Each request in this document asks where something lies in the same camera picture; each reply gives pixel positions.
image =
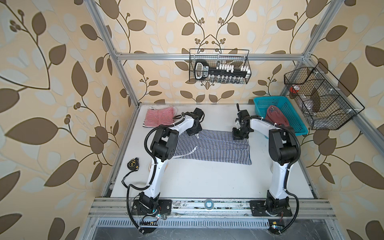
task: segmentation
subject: wire mesh basket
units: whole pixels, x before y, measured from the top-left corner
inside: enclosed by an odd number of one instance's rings
[[[191,48],[189,83],[247,84],[252,75],[248,54],[249,50]]]
[[[328,81],[327,73],[337,86]],[[284,74],[284,84],[313,130],[337,130],[365,108],[321,62]]]

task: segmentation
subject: folded red striped garment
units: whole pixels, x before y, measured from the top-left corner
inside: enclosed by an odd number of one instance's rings
[[[159,125],[171,125],[177,109],[168,107],[164,109],[148,109],[143,127],[158,127]]]

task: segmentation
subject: white table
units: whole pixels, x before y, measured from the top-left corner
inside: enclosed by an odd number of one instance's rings
[[[125,180],[144,187],[149,175],[152,158],[144,150],[144,138],[150,128],[142,126],[147,109],[162,109],[166,105],[143,105],[133,129],[121,168],[111,197],[126,197],[127,189],[122,185],[122,178],[129,172],[127,163],[139,158],[139,170],[131,173]],[[201,123],[203,129],[232,131],[237,118],[236,105],[175,105],[178,114],[193,112],[200,108],[205,113]],[[240,105],[250,115],[255,114],[254,105]],[[148,148],[154,133],[148,140]],[[161,198],[265,198],[272,179],[272,159],[268,153],[268,139],[255,131],[249,134],[250,157],[252,165],[224,162],[201,161],[194,159],[170,159],[161,182]],[[313,195],[307,184],[299,163],[292,166],[288,189],[299,198],[312,199]],[[130,189],[130,197],[139,193]]]

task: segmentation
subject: wallpaper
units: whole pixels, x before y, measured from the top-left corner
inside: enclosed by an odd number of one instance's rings
[[[292,61],[250,61],[248,84],[190,81],[185,61],[127,60],[124,68],[142,103],[252,103],[257,96],[279,95]]]
[[[0,24],[0,239],[73,240],[133,106],[81,1],[0,0]]]
[[[383,13],[383,1],[346,0],[312,56],[364,104],[361,114],[382,133]],[[352,121],[337,131],[310,130],[300,142],[310,177],[320,197],[330,200],[346,238],[384,239],[383,156]]]
[[[302,53],[327,0],[96,0],[122,53]]]

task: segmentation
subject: turquoise basket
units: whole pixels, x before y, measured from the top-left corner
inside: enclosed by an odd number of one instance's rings
[[[296,113],[292,104],[288,98],[282,96],[271,96],[271,97],[257,97],[254,100],[256,114],[261,117],[266,116],[266,110],[270,105],[278,107],[284,116],[288,119],[289,125],[293,127],[296,136],[308,134],[308,128],[304,125],[299,115]]]

